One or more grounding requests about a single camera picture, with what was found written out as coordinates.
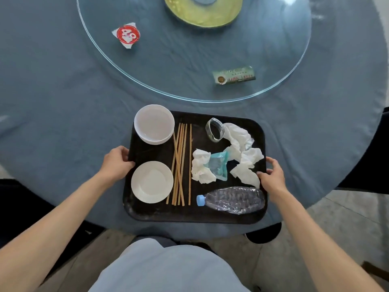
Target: person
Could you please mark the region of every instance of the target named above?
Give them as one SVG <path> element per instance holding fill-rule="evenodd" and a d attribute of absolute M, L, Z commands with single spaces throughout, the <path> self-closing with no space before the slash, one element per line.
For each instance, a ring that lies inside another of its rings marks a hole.
<path fill-rule="evenodd" d="M 32 292 L 65 249 L 99 197 L 134 167 L 128 149 L 105 155 L 101 169 L 59 206 L 0 249 L 0 291 Z M 309 216 L 285 186 L 275 159 L 258 172 L 282 214 L 318 291 L 383 291 Z M 248 291 L 216 254 L 191 245 L 164 248 L 151 238 L 131 244 L 90 288 L 102 291 Z"/>

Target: forearm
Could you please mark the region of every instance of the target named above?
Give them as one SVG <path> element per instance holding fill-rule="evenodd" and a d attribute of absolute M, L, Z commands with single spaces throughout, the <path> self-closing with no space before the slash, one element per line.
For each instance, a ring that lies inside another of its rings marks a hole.
<path fill-rule="evenodd" d="M 383 291 L 309 216 L 289 192 L 277 204 L 319 292 Z"/>
<path fill-rule="evenodd" d="M 59 206 L 0 249 L 0 290 L 33 291 L 107 188 L 95 175 Z"/>

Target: white bowl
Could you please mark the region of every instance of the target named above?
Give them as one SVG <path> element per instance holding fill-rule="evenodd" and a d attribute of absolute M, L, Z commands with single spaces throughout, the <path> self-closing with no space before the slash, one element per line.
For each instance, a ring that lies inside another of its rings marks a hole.
<path fill-rule="evenodd" d="M 150 104 L 141 108 L 134 119 L 135 131 L 148 144 L 162 144 L 172 137 L 174 117 L 162 105 Z"/>
<path fill-rule="evenodd" d="M 165 200 L 173 188 L 173 174 L 164 163 L 150 161 L 140 165 L 131 178 L 134 195 L 144 203 Z"/>

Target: clear plastic bottle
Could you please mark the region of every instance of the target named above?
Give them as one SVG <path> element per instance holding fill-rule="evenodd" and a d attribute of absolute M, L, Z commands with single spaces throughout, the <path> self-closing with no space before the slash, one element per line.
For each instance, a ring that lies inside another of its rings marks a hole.
<path fill-rule="evenodd" d="M 265 195 L 258 188 L 233 186 L 221 188 L 197 196 L 197 206 L 208 206 L 232 214 L 247 214 L 259 211 L 265 206 Z"/>

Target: blue bottle cap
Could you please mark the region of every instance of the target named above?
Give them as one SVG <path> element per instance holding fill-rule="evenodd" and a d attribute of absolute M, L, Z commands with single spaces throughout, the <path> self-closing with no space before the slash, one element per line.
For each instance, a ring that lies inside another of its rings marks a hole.
<path fill-rule="evenodd" d="M 196 201 L 197 201 L 197 206 L 205 205 L 205 197 L 203 195 L 198 195 Z"/>

